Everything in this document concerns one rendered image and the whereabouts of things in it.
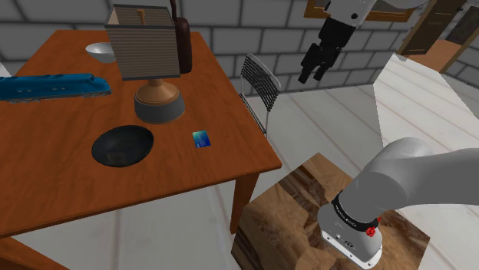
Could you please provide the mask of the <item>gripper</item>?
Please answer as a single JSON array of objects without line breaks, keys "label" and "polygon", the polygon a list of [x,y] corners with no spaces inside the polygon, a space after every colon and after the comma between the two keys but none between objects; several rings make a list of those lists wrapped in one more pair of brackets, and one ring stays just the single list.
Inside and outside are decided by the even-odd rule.
[{"label": "gripper", "polygon": [[310,74],[318,66],[314,79],[321,81],[325,72],[335,63],[341,50],[354,33],[354,27],[333,18],[327,18],[318,34],[320,42],[312,43],[301,62],[302,70],[298,81],[307,82]]}]

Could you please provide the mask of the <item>brown wooden door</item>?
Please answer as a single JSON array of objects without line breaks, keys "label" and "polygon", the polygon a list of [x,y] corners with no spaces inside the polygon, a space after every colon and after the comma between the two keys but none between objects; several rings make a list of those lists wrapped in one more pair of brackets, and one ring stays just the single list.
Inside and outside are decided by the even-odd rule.
[{"label": "brown wooden door", "polygon": [[479,0],[430,0],[397,54],[445,74],[479,37]]}]

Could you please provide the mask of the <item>blue card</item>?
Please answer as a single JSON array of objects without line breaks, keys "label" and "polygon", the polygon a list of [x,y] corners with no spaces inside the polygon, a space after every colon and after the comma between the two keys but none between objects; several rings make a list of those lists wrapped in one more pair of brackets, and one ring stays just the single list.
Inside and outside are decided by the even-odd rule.
[{"label": "blue card", "polygon": [[210,139],[205,130],[192,132],[193,140],[196,148],[209,147]]}]

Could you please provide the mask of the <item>dark brown bottle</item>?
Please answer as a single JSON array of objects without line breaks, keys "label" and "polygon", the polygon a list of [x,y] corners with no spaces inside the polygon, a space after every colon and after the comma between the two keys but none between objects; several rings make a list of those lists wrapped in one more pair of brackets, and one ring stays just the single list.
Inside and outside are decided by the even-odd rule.
[{"label": "dark brown bottle", "polygon": [[172,12],[172,19],[175,25],[177,53],[180,66],[180,73],[187,74],[192,70],[192,47],[190,42],[190,25],[188,20],[177,16],[176,0],[169,0]]}]

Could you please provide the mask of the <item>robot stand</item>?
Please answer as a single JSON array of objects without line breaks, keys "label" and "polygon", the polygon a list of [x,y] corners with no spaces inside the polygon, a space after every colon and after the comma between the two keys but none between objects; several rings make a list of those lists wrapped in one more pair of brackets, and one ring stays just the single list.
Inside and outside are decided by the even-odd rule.
[{"label": "robot stand", "polygon": [[[232,246],[241,270],[362,270],[327,243],[317,222],[352,178],[317,153],[244,209]],[[380,218],[383,253],[372,270],[418,270],[430,238],[396,211]]]}]

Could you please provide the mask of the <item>table lamp with square shade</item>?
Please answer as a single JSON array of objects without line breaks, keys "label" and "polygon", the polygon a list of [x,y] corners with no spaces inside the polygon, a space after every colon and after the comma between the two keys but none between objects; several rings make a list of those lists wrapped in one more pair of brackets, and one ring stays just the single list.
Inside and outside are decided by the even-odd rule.
[{"label": "table lamp with square shade", "polygon": [[174,121],[185,111],[180,90],[165,78],[180,76],[176,31],[168,8],[114,4],[104,25],[123,81],[147,83],[134,95],[145,123]]}]

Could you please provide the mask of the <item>black bowl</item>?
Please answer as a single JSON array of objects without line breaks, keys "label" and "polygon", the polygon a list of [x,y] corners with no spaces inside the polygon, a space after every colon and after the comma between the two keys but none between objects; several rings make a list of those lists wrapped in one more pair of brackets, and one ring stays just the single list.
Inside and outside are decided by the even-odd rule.
[{"label": "black bowl", "polygon": [[100,135],[91,148],[92,157],[105,166],[126,167],[143,160],[154,145],[154,135],[146,127],[125,125]]}]

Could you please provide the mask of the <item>silver bowl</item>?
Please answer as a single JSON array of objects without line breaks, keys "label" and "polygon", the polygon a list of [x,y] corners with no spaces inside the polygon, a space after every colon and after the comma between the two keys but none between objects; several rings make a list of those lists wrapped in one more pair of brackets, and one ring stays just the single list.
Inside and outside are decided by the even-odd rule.
[{"label": "silver bowl", "polygon": [[86,52],[96,60],[109,64],[115,62],[113,48],[109,42],[98,42],[88,45]]}]

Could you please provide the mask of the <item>blue toy train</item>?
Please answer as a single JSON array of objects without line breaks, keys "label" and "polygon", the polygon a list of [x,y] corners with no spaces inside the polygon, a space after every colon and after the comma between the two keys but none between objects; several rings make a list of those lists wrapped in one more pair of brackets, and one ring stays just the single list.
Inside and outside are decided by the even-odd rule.
[{"label": "blue toy train", "polygon": [[112,94],[108,82],[93,74],[0,77],[0,100],[11,103]]}]

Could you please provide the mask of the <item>brown wooden table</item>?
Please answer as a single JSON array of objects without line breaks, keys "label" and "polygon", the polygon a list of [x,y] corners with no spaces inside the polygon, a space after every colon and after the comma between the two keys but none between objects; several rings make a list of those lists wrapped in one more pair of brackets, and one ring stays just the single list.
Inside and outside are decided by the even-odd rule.
[{"label": "brown wooden table", "polygon": [[[234,180],[232,222],[249,202],[260,173],[281,161],[199,33],[191,35],[193,70],[173,80],[186,105],[181,118],[153,125],[154,146],[141,162],[96,162],[93,142],[118,126],[139,124],[134,94],[115,64],[85,48],[105,31],[58,30],[20,75],[91,72],[112,94],[27,104],[0,102],[0,238]],[[192,132],[205,130],[209,147]]]}]

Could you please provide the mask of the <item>wooden framed wall picture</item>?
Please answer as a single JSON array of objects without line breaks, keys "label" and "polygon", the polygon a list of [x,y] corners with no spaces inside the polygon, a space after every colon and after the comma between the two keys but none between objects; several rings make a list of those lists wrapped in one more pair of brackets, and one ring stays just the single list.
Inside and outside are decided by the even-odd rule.
[{"label": "wooden framed wall picture", "polygon": [[[304,18],[327,18],[329,14],[324,7],[329,0],[308,0],[304,11]],[[366,21],[407,22],[415,8],[399,9],[386,8],[385,0],[378,0],[374,8],[365,17]]]}]

